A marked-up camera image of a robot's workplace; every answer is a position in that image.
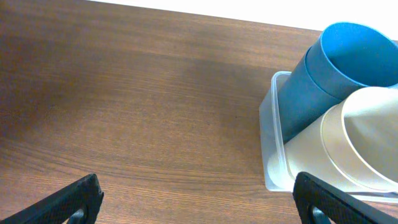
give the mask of white wall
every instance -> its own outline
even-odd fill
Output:
[[[358,22],[398,40],[396,0],[95,0],[290,27],[323,30],[338,22]]]

